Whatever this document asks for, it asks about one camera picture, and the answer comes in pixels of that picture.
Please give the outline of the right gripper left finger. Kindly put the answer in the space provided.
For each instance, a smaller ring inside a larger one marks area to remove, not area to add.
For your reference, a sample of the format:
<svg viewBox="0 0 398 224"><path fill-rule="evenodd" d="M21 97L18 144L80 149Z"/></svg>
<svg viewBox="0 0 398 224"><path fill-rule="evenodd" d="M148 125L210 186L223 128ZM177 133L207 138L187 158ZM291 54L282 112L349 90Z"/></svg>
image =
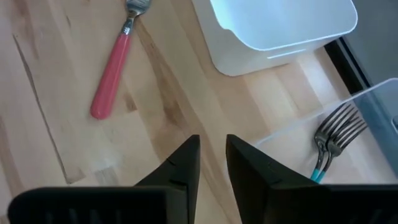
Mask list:
<svg viewBox="0 0 398 224"><path fill-rule="evenodd" d="M194 223L200 180L200 137L190 136L136 184L147 190L141 223Z"/></svg>

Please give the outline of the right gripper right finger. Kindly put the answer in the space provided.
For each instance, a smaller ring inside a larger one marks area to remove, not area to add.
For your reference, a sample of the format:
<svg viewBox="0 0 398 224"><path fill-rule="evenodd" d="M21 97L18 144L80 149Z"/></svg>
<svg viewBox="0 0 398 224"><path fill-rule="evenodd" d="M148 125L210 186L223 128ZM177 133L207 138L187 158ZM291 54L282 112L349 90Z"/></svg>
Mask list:
<svg viewBox="0 0 398 224"><path fill-rule="evenodd" d="M226 160L243 223L326 221L326 188L233 134L226 137Z"/></svg>

